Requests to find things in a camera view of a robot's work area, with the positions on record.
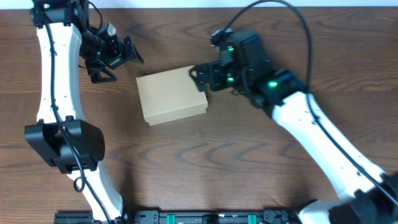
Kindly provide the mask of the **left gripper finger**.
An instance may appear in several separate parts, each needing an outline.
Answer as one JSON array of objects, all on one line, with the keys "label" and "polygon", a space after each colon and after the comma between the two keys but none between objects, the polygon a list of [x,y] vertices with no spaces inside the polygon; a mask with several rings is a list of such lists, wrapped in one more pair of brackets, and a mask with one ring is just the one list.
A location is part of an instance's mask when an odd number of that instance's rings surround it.
[{"label": "left gripper finger", "polygon": [[92,83],[115,82],[117,80],[117,77],[104,67],[89,68],[89,76]]},{"label": "left gripper finger", "polygon": [[127,60],[144,64],[144,59],[137,51],[136,46],[134,45],[134,42],[132,41],[130,36],[124,38],[124,46],[125,46],[125,55],[126,55],[125,58]]}]

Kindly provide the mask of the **brown cardboard box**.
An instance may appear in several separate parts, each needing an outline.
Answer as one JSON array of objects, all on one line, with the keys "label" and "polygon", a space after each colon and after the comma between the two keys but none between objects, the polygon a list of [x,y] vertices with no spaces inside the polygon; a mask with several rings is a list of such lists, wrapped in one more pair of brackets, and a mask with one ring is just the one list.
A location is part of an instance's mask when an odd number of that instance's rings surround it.
[{"label": "brown cardboard box", "polygon": [[151,125],[204,114],[208,101],[189,76],[191,66],[136,78],[143,117]]}]

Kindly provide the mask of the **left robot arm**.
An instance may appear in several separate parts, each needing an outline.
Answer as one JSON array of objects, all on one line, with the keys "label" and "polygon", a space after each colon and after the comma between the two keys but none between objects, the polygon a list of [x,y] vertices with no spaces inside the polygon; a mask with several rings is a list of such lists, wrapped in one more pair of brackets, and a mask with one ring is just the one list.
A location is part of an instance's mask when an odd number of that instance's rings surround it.
[{"label": "left robot arm", "polygon": [[80,59],[92,83],[116,81],[120,65],[142,63],[130,37],[114,26],[90,24],[90,1],[35,1],[30,10],[42,62],[42,87],[36,122],[24,128],[25,140],[50,166],[67,175],[86,198],[88,212],[58,212],[55,223],[133,223],[123,197],[104,167],[104,136],[88,123],[80,101]]}]

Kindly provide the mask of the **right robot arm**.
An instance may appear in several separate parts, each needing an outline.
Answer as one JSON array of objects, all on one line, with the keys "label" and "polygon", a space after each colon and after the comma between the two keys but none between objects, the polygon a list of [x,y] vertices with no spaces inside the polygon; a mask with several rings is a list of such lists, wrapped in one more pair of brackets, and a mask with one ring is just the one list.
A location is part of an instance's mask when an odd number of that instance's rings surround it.
[{"label": "right robot arm", "polygon": [[290,70],[276,70],[254,30],[221,29],[211,36],[216,61],[190,69],[199,91],[230,88],[290,133],[318,164],[338,200],[315,200],[289,215],[289,223],[395,223],[397,176],[360,153],[320,109]]}]

